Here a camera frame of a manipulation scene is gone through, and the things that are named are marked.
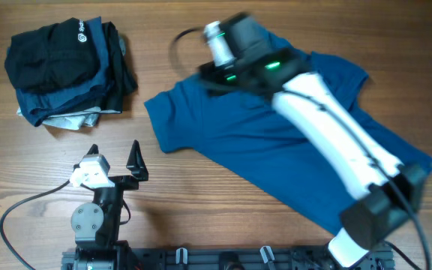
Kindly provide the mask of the blue polo shirt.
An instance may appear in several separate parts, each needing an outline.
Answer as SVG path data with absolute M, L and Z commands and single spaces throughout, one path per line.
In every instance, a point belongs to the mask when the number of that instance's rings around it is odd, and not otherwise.
M 357 103 L 368 73 L 335 55 L 294 48 L 261 28 L 274 49 L 289 47 L 319 72 L 349 114 L 404 164 L 418 163 L 428 173 L 432 157 L 371 118 Z M 212 97 L 199 76 L 177 82 L 144 105 L 164 153 L 191 148 L 261 188 L 331 234 L 339 213 L 355 201 L 332 166 L 305 136 L 262 98 L 246 92 Z

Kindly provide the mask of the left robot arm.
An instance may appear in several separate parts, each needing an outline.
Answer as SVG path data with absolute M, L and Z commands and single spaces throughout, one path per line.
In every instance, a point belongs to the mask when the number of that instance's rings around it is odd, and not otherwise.
M 149 180 L 140 144 L 134 141 L 126 168 L 128 175 L 109 176 L 110 165 L 93 145 L 82 160 L 74 166 L 70 183 L 88 188 L 93 200 L 77 207 L 70 220 L 75 233 L 76 250 L 61 260 L 63 269 L 72 270 L 128 270 L 141 269 L 143 264 L 131 250 L 127 241 L 119 240 L 125 191 L 136 191 L 140 182 Z

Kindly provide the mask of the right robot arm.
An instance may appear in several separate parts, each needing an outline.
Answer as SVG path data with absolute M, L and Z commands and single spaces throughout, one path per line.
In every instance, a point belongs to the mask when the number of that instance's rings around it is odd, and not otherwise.
M 291 49 L 273 49 L 247 13 L 211 22 L 203 34 L 213 60 L 200 67 L 201 83 L 217 93 L 245 90 L 268 98 L 331 164 L 353 198 L 327 246 L 333 266 L 354 268 L 407 221 L 421 228 L 417 212 L 426 171 L 376 142 L 306 61 Z

